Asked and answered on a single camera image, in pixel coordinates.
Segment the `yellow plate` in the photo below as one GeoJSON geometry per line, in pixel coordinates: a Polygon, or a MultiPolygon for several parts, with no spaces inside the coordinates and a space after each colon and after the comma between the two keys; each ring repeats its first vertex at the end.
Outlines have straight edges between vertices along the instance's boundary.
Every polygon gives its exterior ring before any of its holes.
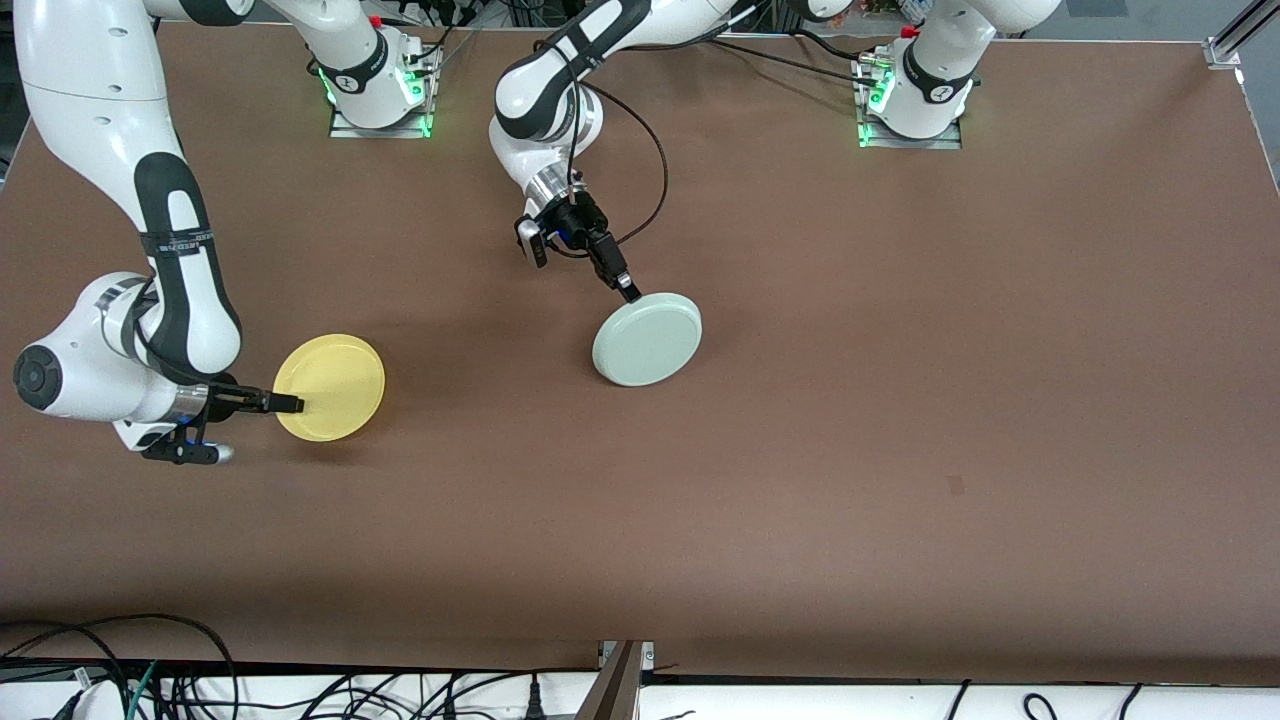
{"type": "Polygon", "coordinates": [[[381,404],[385,368],[378,351],[352,334],[325,334],[302,343],[280,365],[278,395],[302,401],[298,413],[278,413],[292,436],[333,442],[365,427],[381,404]]]}

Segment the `pale green plate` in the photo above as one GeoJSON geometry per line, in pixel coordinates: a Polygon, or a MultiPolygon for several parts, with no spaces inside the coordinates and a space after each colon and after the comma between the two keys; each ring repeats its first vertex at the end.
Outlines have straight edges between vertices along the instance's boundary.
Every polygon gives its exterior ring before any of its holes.
{"type": "Polygon", "coordinates": [[[602,323],[591,360],[617,386],[652,386],[685,368],[701,337],[701,313],[691,299],[649,293],[625,304],[602,323]]]}

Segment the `brown table cover sheet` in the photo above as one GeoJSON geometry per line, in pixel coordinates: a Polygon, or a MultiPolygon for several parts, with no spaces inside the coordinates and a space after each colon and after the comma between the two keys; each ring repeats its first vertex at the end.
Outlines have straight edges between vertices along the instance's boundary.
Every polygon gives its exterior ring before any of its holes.
{"type": "Polygon", "coordinates": [[[247,664],[1280,684],[1280,195],[1193,44],[997,44],[957,151],[861,149],[851,94],[717,47],[594,82],[671,188],[623,250],[701,309],[658,386],[620,299],[531,268],[486,136],[530,33],[476,35],[426,140],[332,138],[294,31],[168,24],[239,380],[351,333],[376,416],[236,416],[219,468],[41,415],[12,364],[133,225],[29,132],[0,192],[0,623],[172,612],[247,664]],[[948,492],[960,475],[966,492],[948,492]]]}

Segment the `white lower shelf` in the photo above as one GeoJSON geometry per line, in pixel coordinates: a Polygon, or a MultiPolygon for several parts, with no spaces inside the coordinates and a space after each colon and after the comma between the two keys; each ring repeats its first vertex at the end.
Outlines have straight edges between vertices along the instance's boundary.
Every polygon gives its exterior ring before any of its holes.
{"type": "MultiPolygon", "coordinates": [[[[522,720],[526,676],[197,678],[134,720],[522,720]]],[[[1280,720],[1280,687],[687,684],[654,682],[637,720],[1280,720]]]]}

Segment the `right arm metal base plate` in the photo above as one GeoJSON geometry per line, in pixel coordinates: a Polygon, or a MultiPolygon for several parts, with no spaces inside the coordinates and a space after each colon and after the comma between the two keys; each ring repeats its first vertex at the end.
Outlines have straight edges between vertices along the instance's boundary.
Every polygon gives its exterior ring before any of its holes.
{"type": "Polygon", "coordinates": [[[402,60],[375,76],[364,94],[351,96],[325,85],[333,138],[431,138],[444,51],[402,44],[402,60]]]}

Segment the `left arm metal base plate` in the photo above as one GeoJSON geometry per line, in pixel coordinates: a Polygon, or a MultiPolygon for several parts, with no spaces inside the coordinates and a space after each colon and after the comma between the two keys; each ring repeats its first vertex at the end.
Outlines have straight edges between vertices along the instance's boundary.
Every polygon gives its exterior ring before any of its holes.
{"type": "Polygon", "coordinates": [[[886,104],[900,86],[892,69],[891,56],[886,46],[874,53],[859,53],[850,61],[852,72],[858,143],[861,149],[920,149],[920,150],[960,150],[963,133],[957,117],[937,136],[913,138],[892,129],[881,114],[886,104]]]}

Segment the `aluminium profile post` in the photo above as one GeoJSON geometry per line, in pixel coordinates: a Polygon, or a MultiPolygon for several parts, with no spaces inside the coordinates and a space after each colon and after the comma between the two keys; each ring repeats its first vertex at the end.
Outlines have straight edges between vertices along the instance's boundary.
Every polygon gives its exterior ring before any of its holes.
{"type": "Polygon", "coordinates": [[[641,687],[643,641],[620,641],[609,662],[600,669],[573,720],[637,720],[641,687]]]}

